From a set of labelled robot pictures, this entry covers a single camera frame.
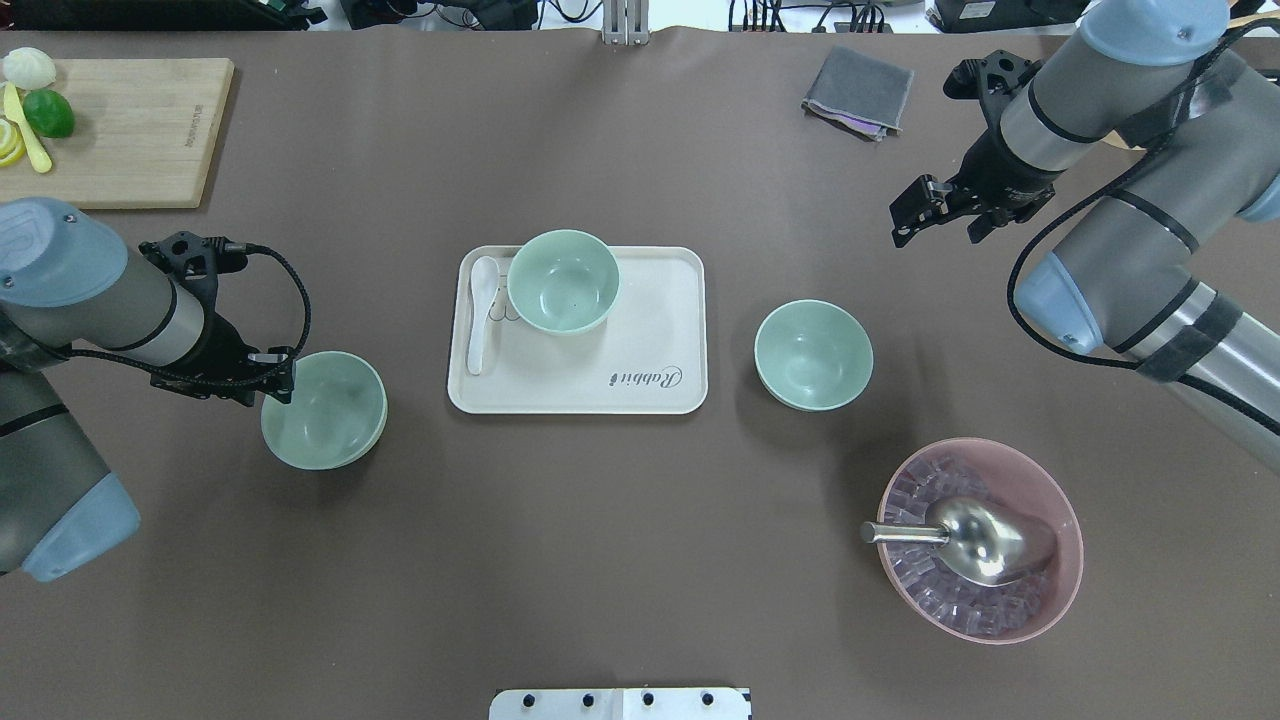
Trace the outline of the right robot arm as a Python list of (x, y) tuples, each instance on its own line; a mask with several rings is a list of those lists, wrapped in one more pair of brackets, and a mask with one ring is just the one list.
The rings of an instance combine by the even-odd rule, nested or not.
[(1005, 51), (957, 64), (943, 91), (975, 100), (984, 132), (948, 179), (892, 204), (893, 242), (968, 218), (973, 243), (1032, 219), (1055, 181), (1108, 135), (1133, 167), (1047, 224), (1018, 255), (1006, 304), (1039, 346), (1169, 388), (1277, 468), (1277, 334), (1190, 258), (1230, 220), (1277, 219), (1277, 86), (1233, 45), (1222, 1), (1101, 1), (1044, 61)]

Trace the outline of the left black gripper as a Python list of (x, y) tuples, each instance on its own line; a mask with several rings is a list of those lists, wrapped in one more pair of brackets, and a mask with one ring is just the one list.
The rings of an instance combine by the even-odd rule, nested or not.
[(276, 251), (257, 243), (237, 243), (227, 237), (177, 232), (159, 242), (140, 245), (145, 260), (170, 277), (183, 300), (196, 301), (202, 322), (191, 350), (166, 365), (147, 361), (150, 384), (191, 398), (234, 400), (251, 407), (257, 395), (279, 404), (292, 402), (294, 348), (275, 346), (261, 351), (247, 345), (239, 332), (216, 313), (219, 277), (247, 268), (252, 255), (276, 260), (288, 273), (293, 266)]

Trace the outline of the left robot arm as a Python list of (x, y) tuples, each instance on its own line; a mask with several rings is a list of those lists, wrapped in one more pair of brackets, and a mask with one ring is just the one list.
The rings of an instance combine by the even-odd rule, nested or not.
[(131, 250), (61, 200), (3, 204), (4, 574), (54, 582), (140, 528), (132, 497), (47, 369), (91, 357), (191, 398), (291, 401), (305, 342), (253, 347), (216, 310), (220, 275), (253, 255), (273, 251), (187, 231)]

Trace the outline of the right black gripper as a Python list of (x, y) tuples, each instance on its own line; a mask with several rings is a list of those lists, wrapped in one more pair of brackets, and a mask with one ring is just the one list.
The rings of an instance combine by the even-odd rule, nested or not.
[(1056, 174), (1014, 155), (998, 122), (1018, 95), (1029, 88), (1041, 63), (1006, 51), (966, 59), (951, 69), (942, 92), (952, 100), (975, 100), (986, 129), (965, 151), (947, 181), (915, 178), (891, 204), (892, 241), (904, 249), (919, 232), (973, 215), (968, 237), (979, 243), (997, 228), (1032, 219), (1055, 195)]

